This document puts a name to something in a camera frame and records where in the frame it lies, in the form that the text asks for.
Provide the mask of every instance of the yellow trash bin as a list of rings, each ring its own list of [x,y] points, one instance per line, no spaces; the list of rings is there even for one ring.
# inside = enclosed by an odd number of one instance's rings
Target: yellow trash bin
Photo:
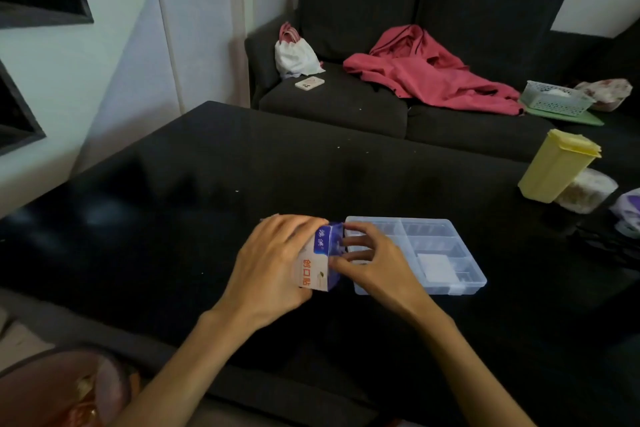
[[[550,130],[547,138],[518,183],[522,196],[550,203],[602,149],[583,135]]]

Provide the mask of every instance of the glossy black tabletop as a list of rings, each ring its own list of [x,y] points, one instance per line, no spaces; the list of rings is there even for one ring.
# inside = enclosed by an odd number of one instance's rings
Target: glossy black tabletop
[[[526,167],[205,103],[0,221],[0,286],[178,345],[260,218],[447,218],[488,283],[436,302],[533,420],[638,424],[640,344],[605,348],[588,324],[637,272],[572,250],[577,216],[521,197]],[[430,426],[463,424],[420,338],[346,278],[232,363]]]

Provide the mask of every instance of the pink hoodie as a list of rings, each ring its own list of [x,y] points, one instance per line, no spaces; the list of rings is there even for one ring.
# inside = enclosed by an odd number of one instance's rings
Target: pink hoodie
[[[379,83],[399,98],[417,98],[434,107],[520,115],[520,93],[469,71],[420,26],[393,27],[369,54],[354,54],[343,64],[347,73]]]

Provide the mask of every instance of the tiled floor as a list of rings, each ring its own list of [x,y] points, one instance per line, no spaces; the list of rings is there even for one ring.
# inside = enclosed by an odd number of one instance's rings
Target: tiled floor
[[[0,371],[32,355],[49,350],[53,344],[44,342],[18,321],[11,321],[0,307]],[[286,424],[245,412],[210,399],[200,402],[188,427],[286,427]]]

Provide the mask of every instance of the small cardboard box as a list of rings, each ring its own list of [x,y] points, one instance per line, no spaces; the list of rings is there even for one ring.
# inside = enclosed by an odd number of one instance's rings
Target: small cardboard box
[[[294,261],[294,280],[300,287],[328,292],[338,283],[340,274],[329,268],[329,257],[340,256],[342,223],[320,227]]]

